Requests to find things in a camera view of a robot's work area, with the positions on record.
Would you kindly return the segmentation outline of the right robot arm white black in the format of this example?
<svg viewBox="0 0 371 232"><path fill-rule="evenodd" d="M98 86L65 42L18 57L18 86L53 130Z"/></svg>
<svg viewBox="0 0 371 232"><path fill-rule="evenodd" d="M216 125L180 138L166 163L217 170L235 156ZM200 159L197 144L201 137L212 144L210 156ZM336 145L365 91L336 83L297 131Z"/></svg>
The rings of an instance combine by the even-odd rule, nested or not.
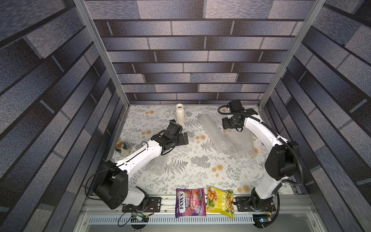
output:
<svg viewBox="0 0 371 232"><path fill-rule="evenodd" d="M254 109L245 109L240 100L232 100L220 106L218 113L227 115L222 119L223 129L250 130L266 147L269 155L265 161L265 171L260 184L251 191L250 199L238 202L259 212L274 210L274 197L284 183L293 186L303 185L303 169L300 164L300 146L275 132Z"/></svg>

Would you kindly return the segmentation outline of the white ribbed vase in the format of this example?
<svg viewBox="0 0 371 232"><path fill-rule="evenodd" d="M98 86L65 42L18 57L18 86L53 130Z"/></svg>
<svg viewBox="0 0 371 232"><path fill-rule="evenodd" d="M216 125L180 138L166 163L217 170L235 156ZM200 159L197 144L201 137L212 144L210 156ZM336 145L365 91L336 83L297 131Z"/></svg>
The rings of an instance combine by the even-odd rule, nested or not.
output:
<svg viewBox="0 0 371 232"><path fill-rule="evenodd" d="M181 103L176 105L176 122L181 126L185 125L185 110Z"/></svg>

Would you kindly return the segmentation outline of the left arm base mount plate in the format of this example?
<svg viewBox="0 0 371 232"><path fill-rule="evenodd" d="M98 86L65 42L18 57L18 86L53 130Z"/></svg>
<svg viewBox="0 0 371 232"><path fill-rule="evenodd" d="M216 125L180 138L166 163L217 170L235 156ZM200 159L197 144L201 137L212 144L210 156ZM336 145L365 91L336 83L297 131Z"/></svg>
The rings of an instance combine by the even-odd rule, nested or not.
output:
<svg viewBox="0 0 371 232"><path fill-rule="evenodd" d="M122 212L125 213L139 213L139 212L148 212L148 213L158 213L161 209L161 197L148 197L138 205L123 205Z"/></svg>

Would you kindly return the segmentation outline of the bubble wrap sheet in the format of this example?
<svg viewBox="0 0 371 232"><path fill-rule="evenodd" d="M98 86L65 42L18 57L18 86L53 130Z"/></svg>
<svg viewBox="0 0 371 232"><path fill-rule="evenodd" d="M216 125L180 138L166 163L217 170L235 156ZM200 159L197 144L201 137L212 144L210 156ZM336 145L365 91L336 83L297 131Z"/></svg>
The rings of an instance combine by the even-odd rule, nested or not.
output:
<svg viewBox="0 0 371 232"><path fill-rule="evenodd" d="M249 129L237 131L228 129L224 131L229 147L228 154L233 159L251 159L254 152L253 133Z"/></svg>

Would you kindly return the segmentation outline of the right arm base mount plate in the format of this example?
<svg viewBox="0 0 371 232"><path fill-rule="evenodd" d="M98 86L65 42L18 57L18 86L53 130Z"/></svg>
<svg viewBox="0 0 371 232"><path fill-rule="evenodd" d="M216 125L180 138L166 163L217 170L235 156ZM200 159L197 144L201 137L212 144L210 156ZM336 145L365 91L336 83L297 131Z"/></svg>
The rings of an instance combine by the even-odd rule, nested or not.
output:
<svg viewBox="0 0 371 232"><path fill-rule="evenodd" d="M272 213L276 211L272 197L265 200L254 197L250 200L250 196L237 196L234 200L238 212Z"/></svg>

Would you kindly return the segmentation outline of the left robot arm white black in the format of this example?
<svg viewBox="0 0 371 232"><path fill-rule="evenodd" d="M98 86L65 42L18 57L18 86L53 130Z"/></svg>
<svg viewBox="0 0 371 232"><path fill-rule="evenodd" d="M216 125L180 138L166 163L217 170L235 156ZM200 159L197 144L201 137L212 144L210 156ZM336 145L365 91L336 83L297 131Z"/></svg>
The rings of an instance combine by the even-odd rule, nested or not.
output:
<svg viewBox="0 0 371 232"><path fill-rule="evenodd" d="M149 194L142 188L130 188L129 180L153 159L164 156L176 146L188 144L187 133L174 119L167 129L153 135L141 148L117 162L107 161L96 173L93 192L111 210L121 205L131 206L134 211L146 210Z"/></svg>

